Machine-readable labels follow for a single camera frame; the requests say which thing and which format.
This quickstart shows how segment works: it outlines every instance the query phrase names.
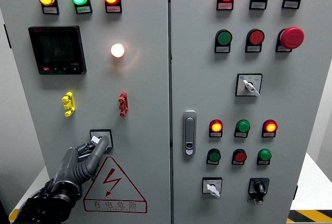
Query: red terminal block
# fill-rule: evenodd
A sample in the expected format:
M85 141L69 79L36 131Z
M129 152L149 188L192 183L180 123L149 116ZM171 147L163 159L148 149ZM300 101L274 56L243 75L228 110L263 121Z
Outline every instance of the red terminal block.
M120 116L124 117L127 112L128 112L128 98L127 98L127 93L126 92L122 92L120 97L119 97L119 109L121 110L120 112Z

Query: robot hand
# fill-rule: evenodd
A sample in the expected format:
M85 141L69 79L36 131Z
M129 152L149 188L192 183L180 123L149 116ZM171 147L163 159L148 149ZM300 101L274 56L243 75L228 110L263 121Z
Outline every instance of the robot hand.
M94 178L108 142L108 137L102 136L96 145L70 148L55 178L25 202L13 224L58 224L66 221L76 201L82 197L82 184Z

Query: white switch knob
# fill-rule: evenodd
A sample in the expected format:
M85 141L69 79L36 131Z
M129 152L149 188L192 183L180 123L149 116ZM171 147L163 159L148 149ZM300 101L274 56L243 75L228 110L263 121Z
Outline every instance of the white switch knob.
M243 80L245 87L249 90L249 92L253 93L257 97L260 96L259 92L257 92L256 88L247 80Z
M100 138L97 138L96 136L93 136L92 139L91 139L91 142L94 144L94 145L97 145L99 143L99 140Z
M220 198L220 194L219 194L218 190L216 190L215 186L207 184L206 187L211 195L213 195L214 197Z

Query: red push button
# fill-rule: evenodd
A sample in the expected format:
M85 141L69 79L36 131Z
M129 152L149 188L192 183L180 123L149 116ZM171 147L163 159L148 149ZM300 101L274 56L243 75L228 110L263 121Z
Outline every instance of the red push button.
M235 156L235 161L242 163L247 159L247 155L245 153L239 153Z
M287 49L296 49L302 44L304 39L305 34L303 30L294 26L285 29L280 36L281 45Z
M244 149L236 149L233 152L232 165L244 165L244 161L247 159L247 154Z
M249 38L250 42L253 45L259 45L264 41L264 33L263 31L260 30L255 30L254 32L252 32L250 34L250 38Z

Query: electrical hazard sign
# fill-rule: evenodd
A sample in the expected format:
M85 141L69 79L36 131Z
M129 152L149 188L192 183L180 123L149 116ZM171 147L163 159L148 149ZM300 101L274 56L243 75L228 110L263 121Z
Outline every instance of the electrical hazard sign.
M107 157L83 199L87 212L147 213L147 202L112 157Z

